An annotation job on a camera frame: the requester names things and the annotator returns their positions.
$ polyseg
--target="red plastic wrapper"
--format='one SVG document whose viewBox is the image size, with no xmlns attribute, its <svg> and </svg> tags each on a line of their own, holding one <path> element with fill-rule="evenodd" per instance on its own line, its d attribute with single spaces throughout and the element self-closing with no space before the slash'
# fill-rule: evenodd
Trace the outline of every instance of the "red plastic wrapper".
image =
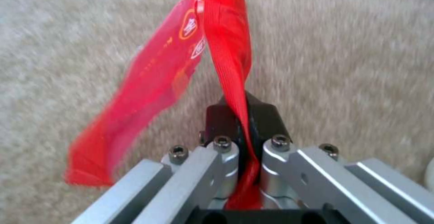
<svg viewBox="0 0 434 224">
<path fill-rule="evenodd" d="M 132 62 L 110 104 L 73 142 L 66 181 L 110 185 L 137 134 L 186 89 L 206 43 L 196 0 L 181 0 Z"/>
</svg>

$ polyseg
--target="carpet floor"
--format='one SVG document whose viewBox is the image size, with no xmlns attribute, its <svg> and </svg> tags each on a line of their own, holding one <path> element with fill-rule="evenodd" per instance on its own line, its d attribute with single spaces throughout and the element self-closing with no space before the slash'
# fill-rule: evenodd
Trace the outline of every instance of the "carpet floor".
<svg viewBox="0 0 434 224">
<path fill-rule="evenodd" d="M 0 223 L 67 223 L 105 188 L 63 181 L 71 141 L 178 0 L 0 0 Z M 246 0 L 246 88 L 300 147 L 335 144 L 420 182 L 434 157 L 434 0 Z M 119 167 L 197 145 L 222 95 L 209 52 Z"/>
</svg>

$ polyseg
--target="black plastic part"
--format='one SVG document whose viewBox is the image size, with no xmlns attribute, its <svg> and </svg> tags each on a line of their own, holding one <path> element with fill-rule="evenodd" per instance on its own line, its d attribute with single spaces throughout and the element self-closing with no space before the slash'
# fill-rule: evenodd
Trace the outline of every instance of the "black plastic part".
<svg viewBox="0 0 434 224">
<path fill-rule="evenodd" d="M 347 224 L 337 210 L 200 210 L 186 224 Z"/>
<path fill-rule="evenodd" d="M 259 161 L 262 159 L 262 145 L 275 134 L 283 134 L 290 138 L 285 124 L 274 105 L 263 103 L 246 92 L 248 104 L 250 136 L 254 152 Z M 237 116 L 226 104 L 224 98 L 206 109 L 206 125 L 204 141 L 207 145 L 216 136 L 228 136 L 240 149 L 238 173 L 241 176 L 248 159 L 248 149 L 245 144 L 243 130 Z"/>
</svg>

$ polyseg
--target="bolt head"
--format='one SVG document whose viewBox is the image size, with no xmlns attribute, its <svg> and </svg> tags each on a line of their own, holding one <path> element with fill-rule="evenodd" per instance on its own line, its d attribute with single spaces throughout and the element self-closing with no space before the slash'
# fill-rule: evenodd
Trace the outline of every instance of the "bolt head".
<svg viewBox="0 0 434 224">
<path fill-rule="evenodd" d="M 279 152 L 288 151 L 290 149 L 290 143 L 291 140 L 282 134 L 276 134 L 271 138 L 271 146 Z"/>
<path fill-rule="evenodd" d="M 182 164 L 189 157 L 189 149 L 183 145 L 175 145 L 169 149 L 169 160 L 172 164 Z"/>
<path fill-rule="evenodd" d="M 228 153 L 231 151 L 232 140 L 227 136 L 216 136 L 213 141 L 214 150 L 219 153 Z"/>
<path fill-rule="evenodd" d="M 325 153 L 327 153 L 334 160 L 338 160 L 339 149 L 335 145 L 324 143 L 321 144 L 319 148 L 323 150 Z"/>
</svg>

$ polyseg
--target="red fabric strap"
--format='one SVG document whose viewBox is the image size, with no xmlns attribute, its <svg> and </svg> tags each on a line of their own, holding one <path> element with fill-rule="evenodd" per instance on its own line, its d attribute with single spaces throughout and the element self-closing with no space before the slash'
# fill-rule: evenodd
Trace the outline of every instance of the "red fabric strap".
<svg viewBox="0 0 434 224">
<path fill-rule="evenodd" d="M 249 134 L 244 82 L 251 67 L 249 24 L 244 0 L 205 0 L 204 31 L 220 83 L 229 107 L 239 118 L 248 146 L 245 173 L 226 208 L 258 208 L 259 189 L 254 182 L 259 173 Z"/>
</svg>

